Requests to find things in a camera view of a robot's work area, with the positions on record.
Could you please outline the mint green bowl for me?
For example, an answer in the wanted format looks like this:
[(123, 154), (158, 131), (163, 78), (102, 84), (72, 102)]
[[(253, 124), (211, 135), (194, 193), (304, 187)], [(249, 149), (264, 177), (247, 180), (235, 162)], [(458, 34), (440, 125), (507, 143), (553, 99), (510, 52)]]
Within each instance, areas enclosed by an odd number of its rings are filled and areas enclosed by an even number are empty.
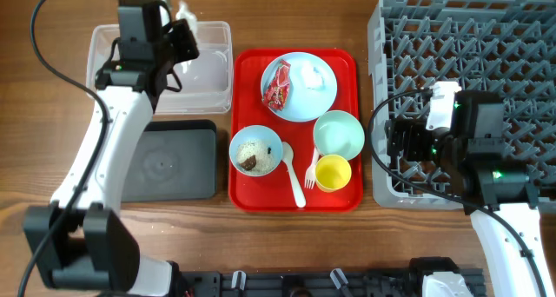
[(331, 110), (314, 124), (313, 139), (321, 155), (339, 155), (353, 160), (363, 149), (365, 133), (359, 120), (342, 110)]

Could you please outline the yellow plastic cup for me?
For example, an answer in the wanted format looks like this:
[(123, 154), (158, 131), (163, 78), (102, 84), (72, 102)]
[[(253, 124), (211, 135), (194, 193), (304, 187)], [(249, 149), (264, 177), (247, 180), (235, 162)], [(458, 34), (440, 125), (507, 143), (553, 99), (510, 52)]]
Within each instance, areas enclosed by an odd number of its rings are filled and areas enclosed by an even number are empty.
[(347, 186), (352, 176), (350, 163), (340, 155), (325, 155), (316, 163), (317, 187), (327, 193)]

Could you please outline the white plastic fork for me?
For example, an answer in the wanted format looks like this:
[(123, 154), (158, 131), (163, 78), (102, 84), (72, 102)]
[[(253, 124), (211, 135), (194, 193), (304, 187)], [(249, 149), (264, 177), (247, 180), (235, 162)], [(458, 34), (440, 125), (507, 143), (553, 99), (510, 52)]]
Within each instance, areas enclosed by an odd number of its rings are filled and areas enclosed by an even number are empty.
[(316, 164), (319, 158), (320, 158), (320, 153), (317, 148), (314, 148), (311, 163), (308, 166), (305, 173), (304, 188), (312, 189), (314, 187), (316, 181), (316, 175), (315, 175)]

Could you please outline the light blue plate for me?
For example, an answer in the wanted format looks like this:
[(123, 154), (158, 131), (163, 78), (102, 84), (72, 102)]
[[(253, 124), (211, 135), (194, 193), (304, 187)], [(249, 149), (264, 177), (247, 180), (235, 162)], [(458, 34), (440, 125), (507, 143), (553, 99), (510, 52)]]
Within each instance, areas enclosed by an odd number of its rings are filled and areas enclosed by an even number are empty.
[[(331, 67), (321, 58), (307, 52), (291, 52), (274, 59), (261, 76), (261, 101), (283, 59), (291, 65), (289, 71), (290, 89), (286, 106), (282, 111), (270, 109), (281, 119), (290, 122), (312, 121), (329, 111), (338, 95), (338, 82)], [(312, 63), (321, 72), (324, 84), (321, 89), (307, 89), (301, 77), (301, 67), (305, 62)]]

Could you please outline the red snack wrapper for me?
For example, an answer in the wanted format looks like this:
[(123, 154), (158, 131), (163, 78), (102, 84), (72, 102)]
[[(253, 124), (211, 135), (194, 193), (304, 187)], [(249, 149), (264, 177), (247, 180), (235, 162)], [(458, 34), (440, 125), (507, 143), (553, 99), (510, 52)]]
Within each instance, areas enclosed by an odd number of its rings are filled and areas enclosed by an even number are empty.
[(285, 60), (279, 61), (275, 75), (262, 96), (262, 102), (270, 109), (282, 111), (286, 106), (290, 89), (290, 67)]

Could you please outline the white napkin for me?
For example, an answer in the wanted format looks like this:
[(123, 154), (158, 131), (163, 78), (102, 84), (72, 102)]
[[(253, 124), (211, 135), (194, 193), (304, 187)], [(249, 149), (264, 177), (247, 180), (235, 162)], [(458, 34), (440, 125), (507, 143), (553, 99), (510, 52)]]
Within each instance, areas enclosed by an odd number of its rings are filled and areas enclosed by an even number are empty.
[(176, 20), (185, 20), (188, 25), (189, 28), (193, 31), (197, 30), (197, 24), (198, 24), (198, 20), (196, 15), (189, 10), (189, 6), (188, 4), (183, 1), (180, 0), (178, 3), (178, 11), (175, 14), (175, 19)]
[(301, 77), (307, 89), (321, 89), (323, 87), (322, 74), (312, 63), (305, 62), (302, 65)]

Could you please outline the white plastic spoon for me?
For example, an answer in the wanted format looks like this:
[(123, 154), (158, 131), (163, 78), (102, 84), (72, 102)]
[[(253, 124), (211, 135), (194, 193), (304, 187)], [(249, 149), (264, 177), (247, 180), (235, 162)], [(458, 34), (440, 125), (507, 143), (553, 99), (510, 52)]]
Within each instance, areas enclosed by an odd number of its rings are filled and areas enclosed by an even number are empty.
[(305, 208), (307, 202), (293, 167), (294, 151), (287, 142), (282, 142), (281, 144), (282, 144), (282, 151), (283, 151), (281, 160), (284, 162), (288, 170), (288, 176), (290, 179), (293, 195), (295, 198), (295, 205), (298, 208)]

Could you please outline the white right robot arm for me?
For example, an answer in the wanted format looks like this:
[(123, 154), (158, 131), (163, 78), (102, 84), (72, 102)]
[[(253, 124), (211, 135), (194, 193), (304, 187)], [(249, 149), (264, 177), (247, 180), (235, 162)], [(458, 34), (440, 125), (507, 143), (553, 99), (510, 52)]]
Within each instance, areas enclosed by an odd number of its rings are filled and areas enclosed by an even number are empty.
[(442, 198), (462, 205), (470, 217), (496, 295), (552, 296), (540, 237), (539, 188), (525, 163), (506, 157), (502, 99), (473, 90), (422, 94), (444, 107), (443, 127), (393, 119), (385, 129), (387, 154), (431, 161), (448, 174), (452, 191)]

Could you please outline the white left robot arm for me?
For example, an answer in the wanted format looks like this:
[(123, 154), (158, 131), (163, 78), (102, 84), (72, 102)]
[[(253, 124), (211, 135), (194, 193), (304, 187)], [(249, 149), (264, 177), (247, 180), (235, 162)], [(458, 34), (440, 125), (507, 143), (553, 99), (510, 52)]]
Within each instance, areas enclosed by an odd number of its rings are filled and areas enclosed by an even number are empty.
[(174, 67), (198, 57), (186, 20), (163, 0), (117, 0), (120, 35), (87, 89), (95, 107), (76, 159), (46, 206), (27, 209), (23, 231), (51, 289), (123, 296), (187, 296), (173, 261), (149, 258), (122, 224), (122, 189), (136, 145)]

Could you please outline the black waste tray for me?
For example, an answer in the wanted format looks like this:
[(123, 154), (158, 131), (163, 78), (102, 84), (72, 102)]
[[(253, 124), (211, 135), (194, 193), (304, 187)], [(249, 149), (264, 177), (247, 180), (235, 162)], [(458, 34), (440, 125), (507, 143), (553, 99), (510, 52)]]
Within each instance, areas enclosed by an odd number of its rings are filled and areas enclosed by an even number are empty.
[(206, 200), (215, 195), (217, 130), (207, 119), (151, 122), (133, 154), (123, 202)]

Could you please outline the grey dishwasher rack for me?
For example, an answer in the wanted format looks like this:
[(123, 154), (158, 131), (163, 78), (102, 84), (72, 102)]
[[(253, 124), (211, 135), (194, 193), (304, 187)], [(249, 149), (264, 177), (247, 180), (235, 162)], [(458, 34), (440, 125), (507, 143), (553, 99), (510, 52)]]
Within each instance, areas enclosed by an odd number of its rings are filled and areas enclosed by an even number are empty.
[(555, 210), (555, 2), (553, 0), (379, 0), (367, 25), (368, 73), (381, 112), (372, 141), (373, 197), (382, 207), (452, 210), (422, 194), (449, 188), (432, 162), (387, 154), (392, 119), (423, 119), (415, 90), (438, 81), (500, 95), (506, 154), (540, 186), (539, 210)]

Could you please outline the clear plastic bin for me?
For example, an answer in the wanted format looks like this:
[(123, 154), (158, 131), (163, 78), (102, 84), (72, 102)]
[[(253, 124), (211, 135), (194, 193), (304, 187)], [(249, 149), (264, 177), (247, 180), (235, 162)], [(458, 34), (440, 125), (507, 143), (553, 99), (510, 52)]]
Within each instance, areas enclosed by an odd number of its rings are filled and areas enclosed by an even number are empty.
[[(95, 89), (96, 72), (109, 57), (110, 46), (118, 36), (118, 24), (100, 25), (93, 30), (87, 63), (88, 88)], [(198, 22), (196, 41), (199, 57), (174, 67), (182, 90), (165, 90), (156, 116), (222, 114), (230, 110), (233, 87), (230, 26), (224, 21)]]

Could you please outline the blue bowl with rice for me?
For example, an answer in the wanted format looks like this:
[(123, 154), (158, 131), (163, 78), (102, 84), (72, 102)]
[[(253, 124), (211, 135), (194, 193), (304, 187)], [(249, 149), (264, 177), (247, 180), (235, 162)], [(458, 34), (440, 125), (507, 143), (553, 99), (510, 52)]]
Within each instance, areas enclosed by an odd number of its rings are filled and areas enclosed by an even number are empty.
[(232, 137), (228, 156), (233, 167), (243, 175), (269, 175), (281, 163), (282, 141), (271, 128), (247, 126)]

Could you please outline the red plastic tray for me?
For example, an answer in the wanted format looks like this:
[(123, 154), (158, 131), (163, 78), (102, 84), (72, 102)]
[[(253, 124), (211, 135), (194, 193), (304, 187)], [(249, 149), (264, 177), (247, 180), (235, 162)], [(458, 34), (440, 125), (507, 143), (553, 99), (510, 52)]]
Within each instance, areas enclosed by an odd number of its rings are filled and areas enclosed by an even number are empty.
[[(261, 103), (261, 80), (263, 70), (280, 55), (289, 54), (289, 49), (249, 49), (235, 60), (234, 88), (231, 107), (231, 135), (242, 128), (262, 125), (272, 129), (294, 151), (293, 167), (298, 176), (303, 176), (309, 164), (313, 147), (309, 137), (314, 123), (293, 123), (273, 115)], [(332, 104), (333, 110), (345, 110), (353, 116), (359, 115), (357, 68), (355, 60), (342, 49), (310, 49), (327, 63), (339, 85), (339, 96)], [(355, 209), (363, 197), (363, 174), (361, 157), (357, 155), (350, 166), (354, 171), (348, 185), (337, 193), (324, 193), (318, 188), (304, 191), (308, 205), (303, 212), (339, 213)], [(231, 166), (228, 171), (229, 199), (246, 212), (298, 212), (288, 179), (286, 166), (281, 162), (276, 171), (257, 179), (242, 175)]]

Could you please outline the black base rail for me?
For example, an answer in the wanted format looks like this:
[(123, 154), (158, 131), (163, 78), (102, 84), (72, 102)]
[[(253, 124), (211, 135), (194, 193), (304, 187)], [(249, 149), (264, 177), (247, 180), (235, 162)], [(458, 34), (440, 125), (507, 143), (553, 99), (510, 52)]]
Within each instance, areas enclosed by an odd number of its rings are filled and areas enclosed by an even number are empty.
[(421, 257), (404, 268), (371, 268), (348, 272), (254, 273), (236, 270), (187, 272), (184, 296), (471, 296), (485, 297), (483, 270), (462, 269), (447, 257)]

